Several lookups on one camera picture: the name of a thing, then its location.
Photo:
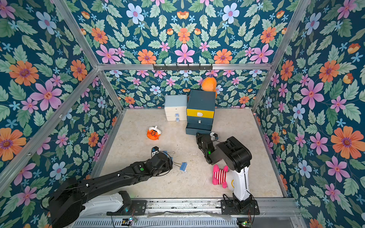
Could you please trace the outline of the dark teal bottom drawer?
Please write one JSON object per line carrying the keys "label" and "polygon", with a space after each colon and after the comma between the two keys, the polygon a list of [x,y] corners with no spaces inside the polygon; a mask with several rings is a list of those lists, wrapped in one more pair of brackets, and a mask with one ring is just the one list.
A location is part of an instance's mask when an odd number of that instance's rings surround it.
{"label": "dark teal bottom drawer", "polygon": [[212,125],[206,125],[201,123],[187,123],[185,131],[187,135],[194,136],[196,136],[197,133],[210,134],[212,131]]}

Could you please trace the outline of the dark teal drawer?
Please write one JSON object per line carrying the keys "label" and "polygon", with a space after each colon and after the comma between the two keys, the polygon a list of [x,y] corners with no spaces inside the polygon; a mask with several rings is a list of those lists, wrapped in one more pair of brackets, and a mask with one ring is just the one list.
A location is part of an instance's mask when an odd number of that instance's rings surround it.
{"label": "dark teal drawer", "polygon": [[190,124],[213,125],[213,118],[187,116],[187,122]]}
{"label": "dark teal drawer", "polygon": [[187,123],[185,131],[187,135],[194,136],[196,136],[197,133],[210,134],[212,131],[212,125],[206,125],[201,123]]}

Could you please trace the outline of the yellow top drawer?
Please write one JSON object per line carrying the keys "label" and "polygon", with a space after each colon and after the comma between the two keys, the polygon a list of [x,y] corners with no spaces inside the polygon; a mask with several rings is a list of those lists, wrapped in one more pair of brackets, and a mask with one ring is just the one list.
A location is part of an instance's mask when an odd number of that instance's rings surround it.
{"label": "yellow top drawer", "polygon": [[214,113],[214,111],[209,110],[187,109],[187,116],[214,118]]}

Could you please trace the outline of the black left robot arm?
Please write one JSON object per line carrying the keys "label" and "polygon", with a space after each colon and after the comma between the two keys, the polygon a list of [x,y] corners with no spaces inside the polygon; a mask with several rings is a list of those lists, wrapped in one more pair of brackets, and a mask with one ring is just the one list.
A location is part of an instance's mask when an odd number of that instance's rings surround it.
{"label": "black left robot arm", "polygon": [[130,164],[122,170],[88,180],[75,177],[63,182],[50,196],[48,209],[54,228],[63,228],[75,222],[88,201],[112,190],[147,181],[173,168],[172,158],[157,152],[146,161]]}

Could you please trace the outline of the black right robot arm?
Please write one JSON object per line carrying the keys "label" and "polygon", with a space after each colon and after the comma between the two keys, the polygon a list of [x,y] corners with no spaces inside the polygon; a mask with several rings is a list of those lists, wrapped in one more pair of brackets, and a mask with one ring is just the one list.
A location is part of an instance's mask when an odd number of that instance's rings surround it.
{"label": "black right robot arm", "polygon": [[243,210],[253,201],[248,177],[252,154],[233,136],[214,145],[217,141],[215,135],[197,133],[198,147],[206,161],[213,165],[213,185],[232,190],[235,209]]}

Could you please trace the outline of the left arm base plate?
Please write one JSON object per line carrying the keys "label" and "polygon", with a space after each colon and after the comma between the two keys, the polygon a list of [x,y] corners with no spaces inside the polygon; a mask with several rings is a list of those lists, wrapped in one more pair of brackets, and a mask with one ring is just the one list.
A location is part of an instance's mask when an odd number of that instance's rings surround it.
{"label": "left arm base plate", "polygon": [[116,212],[107,212],[108,216],[140,216],[145,215],[146,211],[146,200],[132,200],[130,206],[125,207],[123,206]]}

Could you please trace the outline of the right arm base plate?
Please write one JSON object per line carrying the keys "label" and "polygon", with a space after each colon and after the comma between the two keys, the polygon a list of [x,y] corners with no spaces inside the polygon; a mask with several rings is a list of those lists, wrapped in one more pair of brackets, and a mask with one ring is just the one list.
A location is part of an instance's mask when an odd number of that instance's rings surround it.
{"label": "right arm base plate", "polygon": [[253,199],[246,200],[245,202],[222,199],[220,203],[223,215],[260,215],[257,201]]}

